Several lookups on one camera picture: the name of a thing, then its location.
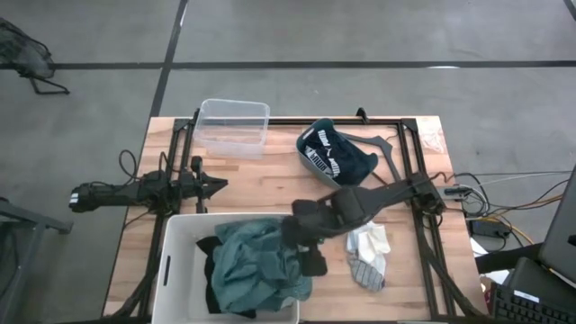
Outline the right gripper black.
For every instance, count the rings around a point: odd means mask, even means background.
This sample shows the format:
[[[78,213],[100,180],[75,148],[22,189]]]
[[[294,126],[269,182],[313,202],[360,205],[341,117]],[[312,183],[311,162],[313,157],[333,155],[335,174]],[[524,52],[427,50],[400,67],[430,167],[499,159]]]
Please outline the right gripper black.
[[[336,236],[329,207],[317,201],[296,200],[292,215],[281,221],[282,242],[296,252],[305,277],[324,276],[328,272],[326,258],[320,252],[324,239]]]

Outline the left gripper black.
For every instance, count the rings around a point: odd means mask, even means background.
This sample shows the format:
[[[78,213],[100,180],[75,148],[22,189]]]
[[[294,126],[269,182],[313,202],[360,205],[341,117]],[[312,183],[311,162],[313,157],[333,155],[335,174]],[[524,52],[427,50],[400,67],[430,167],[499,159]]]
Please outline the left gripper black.
[[[203,159],[199,156],[192,156],[189,167],[181,167],[179,181],[182,197],[196,198],[197,212],[207,212],[204,201],[228,185],[227,179],[206,175],[203,172]]]

